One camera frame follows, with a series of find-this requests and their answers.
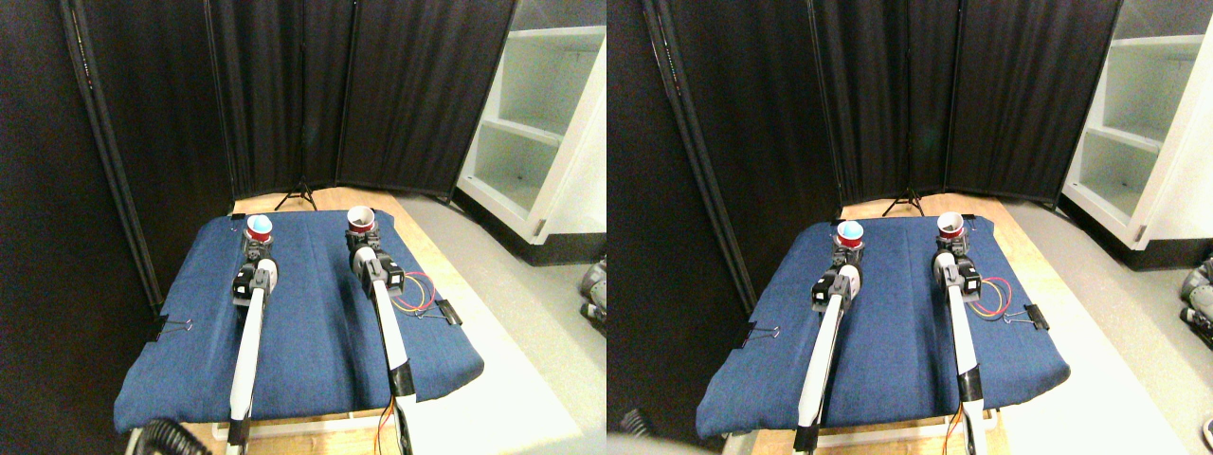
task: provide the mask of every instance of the red cup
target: red cup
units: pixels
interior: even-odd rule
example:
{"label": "red cup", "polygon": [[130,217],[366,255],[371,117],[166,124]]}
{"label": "red cup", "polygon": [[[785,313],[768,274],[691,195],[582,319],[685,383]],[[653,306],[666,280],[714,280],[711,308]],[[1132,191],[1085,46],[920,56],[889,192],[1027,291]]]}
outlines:
{"label": "red cup", "polygon": [[838,223],[838,244],[847,248],[856,248],[864,244],[864,227],[854,221]]}
{"label": "red cup", "polygon": [[269,222],[269,217],[264,215],[250,216],[246,224],[247,228],[245,229],[245,233],[247,233],[250,239],[257,241],[269,240],[269,233],[274,229],[274,224],[272,224]]}
{"label": "red cup", "polygon": [[365,205],[359,205],[349,209],[349,212],[346,214],[346,221],[349,222],[351,232],[361,234],[375,228],[375,211]]}
{"label": "red cup", "polygon": [[964,217],[961,214],[950,211],[940,215],[939,220],[935,221],[935,226],[939,227],[939,237],[952,239],[964,233]]}

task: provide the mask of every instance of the black curtain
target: black curtain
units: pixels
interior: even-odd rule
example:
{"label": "black curtain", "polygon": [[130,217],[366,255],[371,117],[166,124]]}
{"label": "black curtain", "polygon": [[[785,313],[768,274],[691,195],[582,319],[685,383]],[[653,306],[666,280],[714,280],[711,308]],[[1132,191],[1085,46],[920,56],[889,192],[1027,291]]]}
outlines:
{"label": "black curtain", "polygon": [[518,0],[511,30],[588,27],[606,24],[606,2],[602,0]]}
{"label": "black curtain", "polygon": [[0,453],[120,451],[114,399],[149,320],[72,22],[56,1],[0,4]]}
{"label": "black curtain", "polygon": [[941,190],[958,0],[811,5],[842,203]]}
{"label": "black curtain", "polygon": [[337,182],[449,195],[489,95],[513,1],[358,7]]}
{"label": "black curtain", "polygon": [[[210,15],[223,127],[233,155],[235,197],[286,190],[302,161],[303,68],[300,1],[213,0]],[[203,64],[203,55],[198,56]],[[309,175],[314,183],[331,175]]]}
{"label": "black curtain", "polygon": [[907,183],[909,5],[813,1],[844,203]]}
{"label": "black curtain", "polygon": [[228,212],[232,176],[204,2],[76,4],[89,75],[121,157],[158,288],[167,292],[206,221]]}
{"label": "black curtain", "polygon": [[1053,203],[1120,1],[964,4],[947,186]]}
{"label": "black curtain", "polygon": [[606,161],[613,261],[608,428],[632,409],[657,436],[721,448],[695,436],[695,408],[746,322],[688,153],[639,1],[610,1]]}
{"label": "black curtain", "polygon": [[961,0],[911,0],[909,19],[910,153],[906,183],[943,190]]}
{"label": "black curtain", "polygon": [[667,21],[704,178],[757,296],[801,231],[839,207],[809,11],[799,0],[672,1]]}

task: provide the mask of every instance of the blue fabric mat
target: blue fabric mat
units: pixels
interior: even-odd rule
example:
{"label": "blue fabric mat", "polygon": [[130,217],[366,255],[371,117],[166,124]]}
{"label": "blue fabric mat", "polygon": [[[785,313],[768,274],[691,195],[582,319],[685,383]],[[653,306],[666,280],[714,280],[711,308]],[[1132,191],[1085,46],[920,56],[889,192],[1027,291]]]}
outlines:
{"label": "blue fabric mat", "polygon": [[[839,328],[822,426],[955,414],[959,397],[951,323],[930,266],[935,218],[859,222],[867,243],[860,265],[864,283]],[[993,239],[993,223],[979,217],[966,226],[978,271],[1007,279],[1014,290],[1008,313],[1023,311],[1031,301]],[[699,405],[701,437],[796,428],[797,402],[821,324],[821,313],[809,307],[809,290],[830,267],[831,234],[828,223],[818,223],[796,239],[750,319],[781,332],[729,354]],[[981,303],[993,309],[997,294],[986,286]],[[1044,303],[1041,309],[1048,317]],[[1070,377],[1070,365],[1047,331],[1031,324],[984,322],[973,312],[968,318],[987,409],[1027,402]]]}
{"label": "blue fabric mat", "polygon": [[[266,307],[252,417],[285,419],[382,408],[388,403],[387,363],[375,309],[349,271],[346,212],[267,214],[274,223],[272,256],[279,278]],[[377,211],[383,250],[405,271],[421,271]],[[243,322],[232,305],[232,279],[241,265],[245,220],[204,226],[161,314],[192,319],[189,331],[144,345],[114,403],[114,427],[125,432],[153,417],[227,421]],[[404,297],[420,290],[406,281]],[[451,302],[459,311],[459,302]],[[463,329],[445,319],[397,311],[417,399],[434,399],[484,371],[484,359]],[[431,314],[440,314],[437,308]]]}

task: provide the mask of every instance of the white shelf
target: white shelf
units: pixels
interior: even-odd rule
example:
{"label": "white shelf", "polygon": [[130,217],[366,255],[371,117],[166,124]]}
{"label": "white shelf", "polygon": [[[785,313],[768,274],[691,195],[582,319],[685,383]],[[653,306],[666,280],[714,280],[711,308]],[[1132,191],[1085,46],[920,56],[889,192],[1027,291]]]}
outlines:
{"label": "white shelf", "polygon": [[534,205],[535,199],[539,198],[539,187],[528,184],[522,180],[509,178],[505,175],[489,174],[483,176],[467,176],[465,178],[468,183],[477,187],[477,189],[486,193],[492,199],[496,199],[497,203],[523,220],[525,220],[530,214],[528,207]]}
{"label": "white shelf", "polygon": [[491,126],[497,130],[526,137],[529,140],[534,140],[552,147],[560,147],[560,141],[564,141],[564,136],[562,135],[546,131],[535,126],[524,125],[517,121],[509,121],[506,119],[489,119],[489,118],[485,118],[480,121],[485,126]]}
{"label": "white shelf", "polygon": [[1132,146],[1134,148],[1150,152],[1155,155],[1157,155],[1158,150],[1162,149],[1161,141],[1156,141],[1140,135],[1134,135],[1132,132],[1122,131],[1111,126],[1087,126],[1087,131],[1127,146]]}
{"label": "white shelf", "polygon": [[1162,59],[1196,59],[1205,35],[1150,36],[1112,40],[1114,52]]}
{"label": "white shelf", "polygon": [[570,52],[593,52],[606,36],[605,25],[545,28],[537,30],[509,32],[509,41],[543,47],[557,47]]}

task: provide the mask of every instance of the black baseboard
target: black baseboard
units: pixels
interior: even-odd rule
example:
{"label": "black baseboard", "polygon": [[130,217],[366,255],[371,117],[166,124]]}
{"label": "black baseboard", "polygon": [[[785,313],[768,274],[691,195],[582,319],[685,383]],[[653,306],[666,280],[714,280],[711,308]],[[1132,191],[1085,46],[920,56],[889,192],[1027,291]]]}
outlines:
{"label": "black baseboard", "polygon": [[548,234],[542,245],[531,245],[462,189],[455,188],[451,201],[480,223],[501,246],[531,266],[594,263],[606,254],[605,233]]}
{"label": "black baseboard", "polygon": [[1208,257],[1213,239],[1155,239],[1150,240],[1145,250],[1131,250],[1121,239],[1117,239],[1104,224],[1100,224],[1090,215],[1087,215],[1074,200],[1061,195],[1058,200],[1058,209],[1061,209],[1070,220],[1090,234],[1099,246],[1103,246],[1109,255],[1116,257],[1129,269],[1135,272],[1157,271],[1168,268],[1195,268]]}

